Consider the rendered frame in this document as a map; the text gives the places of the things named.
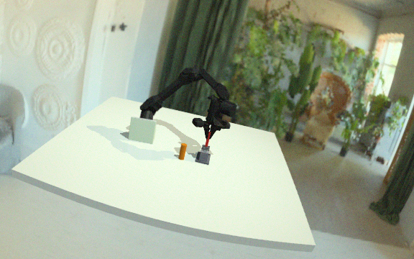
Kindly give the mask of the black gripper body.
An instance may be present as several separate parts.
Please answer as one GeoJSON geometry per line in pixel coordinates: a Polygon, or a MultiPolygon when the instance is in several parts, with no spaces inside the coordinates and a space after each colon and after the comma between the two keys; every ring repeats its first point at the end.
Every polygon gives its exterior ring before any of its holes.
{"type": "MultiPolygon", "coordinates": [[[[210,125],[211,125],[211,122],[209,123],[209,119],[214,114],[216,114],[216,117],[221,116],[220,112],[214,112],[214,111],[211,111],[210,109],[208,109],[207,112],[208,112],[208,116],[206,117],[206,121],[203,121],[201,118],[193,118],[192,123],[195,125],[195,127],[206,127],[206,128],[209,128],[210,125]]],[[[227,126],[226,126],[225,129],[230,129],[230,126],[231,126],[230,123],[228,121],[226,121],[226,120],[223,120],[223,119],[222,119],[222,121],[227,122],[227,126]]]]}

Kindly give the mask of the orange cylinder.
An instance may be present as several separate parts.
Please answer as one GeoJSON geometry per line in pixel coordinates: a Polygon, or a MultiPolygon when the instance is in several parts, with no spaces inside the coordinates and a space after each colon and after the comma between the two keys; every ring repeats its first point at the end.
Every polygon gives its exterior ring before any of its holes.
{"type": "Polygon", "coordinates": [[[179,152],[179,156],[178,156],[178,158],[180,160],[184,160],[186,147],[187,147],[187,145],[185,143],[182,143],[181,146],[180,146],[180,152],[179,152]]]}

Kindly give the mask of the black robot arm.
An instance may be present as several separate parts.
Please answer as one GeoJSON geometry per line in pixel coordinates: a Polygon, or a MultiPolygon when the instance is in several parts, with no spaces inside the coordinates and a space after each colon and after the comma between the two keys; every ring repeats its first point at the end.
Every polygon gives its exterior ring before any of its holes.
{"type": "MultiPolygon", "coordinates": [[[[208,96],[208,99],[211,99],[209,109],[214,112],[221,112],[229,117],[233,117],[236,114],[237,104],[229,101],[231,94],[225,85],[217,82],[212,78],[204,68],[186,68],[180,72],[178,79],[172,82],[167,88],[161,91],[158,95],[149,97],[144,103],[141,104],[140,110],[141,119],[151,119],[153,120],[153,115],[157,113],[159,109],[162,108],[162,103],[169,96],[175,93],[183,85],[187,85],[193,81],[199,81],[204,79],[216,92],[218,97],[215,97],[214,94],[208,96]],[[196,76],[195,74],[199,75],[196,76]]],[[[227,122],[222,121],[222,116],[216,117],[214,114],[210,119],[211,129],[220,131],[225,129],[227,122]]]]}

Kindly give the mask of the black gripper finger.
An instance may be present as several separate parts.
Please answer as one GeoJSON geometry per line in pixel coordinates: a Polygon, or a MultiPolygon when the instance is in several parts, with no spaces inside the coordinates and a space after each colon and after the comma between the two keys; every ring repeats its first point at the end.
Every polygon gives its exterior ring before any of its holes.
{"type": "Polygon", "coordinates": [[[208,139],[208,133],[209,133],[209,130],[211,128],[206,128],[206,127],[203,127],[203,128],[204,128],[204,132],[205,132],[206,139],[208,139]]]}
{"type": "Polygon", "coordinates": [[[212,136],[214,135],[214,133],[215,133],[216,131],[217,131],[217,130],[215,130],[215,129],[210,129],[211,135],[210,135],[210,138],[209,138],[209,139],[211,139],[211,138],[212,138],[212,136]]]}

